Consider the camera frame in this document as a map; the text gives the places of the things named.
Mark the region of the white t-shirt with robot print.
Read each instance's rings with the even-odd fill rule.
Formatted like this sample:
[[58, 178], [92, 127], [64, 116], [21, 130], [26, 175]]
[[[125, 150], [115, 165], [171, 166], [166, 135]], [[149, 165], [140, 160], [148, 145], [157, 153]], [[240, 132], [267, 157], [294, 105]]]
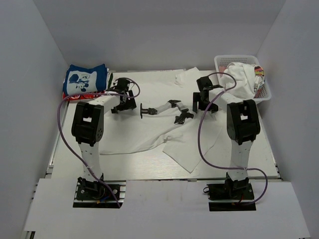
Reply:
[[[157, 108], [169, 100], [180, 100], [185, 108], [192, 109], [192, 95], [198, 90], [196, 80], [202, 77], [197, 68], [159, 72], [130, 72], [115, 74], [137, 82], [140, 94], [136, 105]], [[191, 173], [201, 160], [197, 147], [197, 131], [202, 112], [175, 123], [181, 112], [169, 108], [155, 116], [140, 116], [140, 109], [118, 114], [106, 113], [104, 134], [99, 143], [101, 155], [131, 154], [156, 148], [163, 144], [163, 152]]]

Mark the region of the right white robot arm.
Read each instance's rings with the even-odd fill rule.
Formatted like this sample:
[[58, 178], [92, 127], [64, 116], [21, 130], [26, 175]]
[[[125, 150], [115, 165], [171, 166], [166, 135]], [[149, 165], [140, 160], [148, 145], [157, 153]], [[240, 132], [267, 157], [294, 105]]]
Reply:
[[254, 100], [240, 99], [221, 85], [214, 85], [209, 76], [196, 80], [199, 91], [193, 93], [192, 110], [215, 113], [226, 112], [226, 129], [231, 139], [230, 166], [226, 172], [226, 195], [232, 199], [243, 193], [248, 184], [248, 161], [250, 149], [260, 133], [260, 122]]

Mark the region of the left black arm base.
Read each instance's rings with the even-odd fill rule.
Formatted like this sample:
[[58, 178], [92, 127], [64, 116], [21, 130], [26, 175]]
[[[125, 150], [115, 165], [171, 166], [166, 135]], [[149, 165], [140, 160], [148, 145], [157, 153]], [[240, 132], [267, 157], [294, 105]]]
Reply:
[[119, 209], [124, 202], [126, 181], [108, 182], [108, 185], [110, 188], [79, 177], [73, 208]]

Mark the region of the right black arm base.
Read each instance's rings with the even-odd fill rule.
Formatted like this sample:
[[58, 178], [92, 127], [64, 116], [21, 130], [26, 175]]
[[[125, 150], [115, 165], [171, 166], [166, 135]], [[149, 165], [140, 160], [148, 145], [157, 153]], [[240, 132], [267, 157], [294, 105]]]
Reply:
[[226, 192], [224, 184], [207, 184], [203, 193], [208, 195], [210, 212], [243, 212], [256, 211], [254, 192], [251, 183], [235, 196]]

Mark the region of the white t-shirt with colourful print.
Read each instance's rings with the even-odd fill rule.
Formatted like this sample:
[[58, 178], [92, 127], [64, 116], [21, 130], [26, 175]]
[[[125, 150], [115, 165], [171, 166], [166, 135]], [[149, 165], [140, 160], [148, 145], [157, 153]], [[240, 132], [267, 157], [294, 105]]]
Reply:
[[233, 79], [225, 75], [232, 75], [237, 85], [228, 92], [238, 98], [253, 99], [265, 83], [265, 73], [261, 66], [256, 64], [245, 64], [240, 62], [231, 62], [220, 74], [219, 84], [228, 89], [234, 86]]

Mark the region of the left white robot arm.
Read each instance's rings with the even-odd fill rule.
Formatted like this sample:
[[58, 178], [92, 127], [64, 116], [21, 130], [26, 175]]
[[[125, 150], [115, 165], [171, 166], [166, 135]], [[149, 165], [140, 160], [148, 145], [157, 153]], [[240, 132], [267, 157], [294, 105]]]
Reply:
[[99, 141], [104, 134], [104, 115], [133, 110], [137, 107], [136, 96], [130, 89], [130, 84], [133, 82], [129, 78], [118, 78], [116, 85], [107, 92], [100, 93], [93, 100], [79, 102], [76, 105], [71, 133], [78, 143], [84, 161], [83, 178], [92, 181], [88, 193], [95, 199], [105, 194], [105, 186], [99, 182], [104, 180], [99, 159]]

